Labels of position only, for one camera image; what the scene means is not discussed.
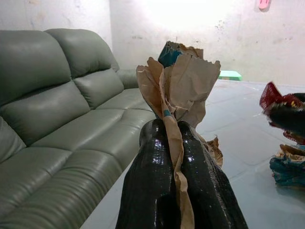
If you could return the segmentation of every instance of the gray floor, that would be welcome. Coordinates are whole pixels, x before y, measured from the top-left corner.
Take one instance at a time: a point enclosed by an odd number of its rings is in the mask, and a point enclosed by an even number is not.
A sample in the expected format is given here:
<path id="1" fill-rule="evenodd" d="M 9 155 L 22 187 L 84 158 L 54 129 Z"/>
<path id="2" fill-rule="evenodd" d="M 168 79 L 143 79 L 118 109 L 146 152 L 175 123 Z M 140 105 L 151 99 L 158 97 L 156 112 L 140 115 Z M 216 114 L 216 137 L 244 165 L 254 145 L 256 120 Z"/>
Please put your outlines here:
<path id="1" fill-rule="evenodd" d="M 280 144 L 294 144 L 268 125 L 258 102 L 259 83 L 218 80 L 197 132 L 206 140 L 218 135 L 223 170 L 230 179 L 250 229 L 305 228 L 305 192 L 276 187 L 269 169 Z M 305 87 L 279 86 L 282 94 Z M 82 229 L 114 229 L 120 207 L 123 176 L 115 183 Z"/>

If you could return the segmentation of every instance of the sofa backrest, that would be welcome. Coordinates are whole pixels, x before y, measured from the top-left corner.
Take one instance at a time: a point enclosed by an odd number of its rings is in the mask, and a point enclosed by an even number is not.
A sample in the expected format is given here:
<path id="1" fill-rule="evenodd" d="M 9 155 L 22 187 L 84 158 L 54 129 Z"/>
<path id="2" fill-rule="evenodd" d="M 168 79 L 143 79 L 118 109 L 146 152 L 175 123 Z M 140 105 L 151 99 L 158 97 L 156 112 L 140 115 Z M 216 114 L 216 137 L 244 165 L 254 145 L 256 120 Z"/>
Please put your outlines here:
<path id="1" fill-rule="evenodd" d="M 52 36 L 0 31 L 0 115 L 26 145 L 89 110 Z"/>
<path id="2" fill-rule="evenodd" d="M 115 73 L 119 66 L 107 43 L 88 30 L 47 30 L 60 44 L 70 66 L 71 76 L 91 109 L 115 95 L 124 86 Z"/>

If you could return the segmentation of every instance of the gray leather sofa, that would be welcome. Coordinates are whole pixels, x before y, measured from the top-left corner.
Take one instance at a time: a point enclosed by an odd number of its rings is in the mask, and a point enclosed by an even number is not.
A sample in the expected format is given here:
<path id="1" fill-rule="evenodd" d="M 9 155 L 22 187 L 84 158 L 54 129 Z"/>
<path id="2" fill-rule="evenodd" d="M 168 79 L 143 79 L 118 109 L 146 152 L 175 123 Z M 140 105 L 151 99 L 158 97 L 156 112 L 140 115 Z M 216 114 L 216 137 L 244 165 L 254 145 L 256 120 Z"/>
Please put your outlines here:
<path id="1" fill-rule="evenodd" d="M 155 116 L 94 32 L 0 31 L 0 228 L 79 228 Z"/>

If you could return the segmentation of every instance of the pink object on wall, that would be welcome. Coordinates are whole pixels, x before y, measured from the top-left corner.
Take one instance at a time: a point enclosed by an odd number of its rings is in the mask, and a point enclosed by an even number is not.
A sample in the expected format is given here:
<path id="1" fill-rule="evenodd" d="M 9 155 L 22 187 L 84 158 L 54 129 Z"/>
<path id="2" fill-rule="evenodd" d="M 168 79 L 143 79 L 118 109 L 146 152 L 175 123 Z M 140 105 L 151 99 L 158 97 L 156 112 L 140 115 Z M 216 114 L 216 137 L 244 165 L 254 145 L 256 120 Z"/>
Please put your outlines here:
<path id="1" fill-rule="evenodd" d="M 270 0 L 259 0 L 259 6 L 261 10 L 266 9 L 269 6 Z"/>

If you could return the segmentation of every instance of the crumpled paper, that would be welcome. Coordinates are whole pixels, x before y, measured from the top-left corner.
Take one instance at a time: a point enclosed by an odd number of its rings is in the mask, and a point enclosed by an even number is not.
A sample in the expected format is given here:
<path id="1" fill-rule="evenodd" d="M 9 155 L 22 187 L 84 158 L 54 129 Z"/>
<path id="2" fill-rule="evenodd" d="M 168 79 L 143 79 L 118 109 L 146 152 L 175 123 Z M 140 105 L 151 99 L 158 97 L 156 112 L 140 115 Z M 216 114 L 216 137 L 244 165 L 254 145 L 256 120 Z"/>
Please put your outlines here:
<path id="1" fill-rule="evenodd" d="M 205 116 L 205 101 L 219 74 L 220 63 L 203 59 L 203 50 L 167 42 L 161 55 L 150 57 L 148 66 L 137 67 L 137 78 L 143 98 L 164 121 L 174 167 L 177 201 L 181 211 L 181 229 L 194 229 L 194 215 L 187 193 L 187 180 L 181 172 L 183 142 L 178 121 L 196 128 Z M 218 139 L 207 143 L 199 136 L 218 165 L 222 154 Z"/>

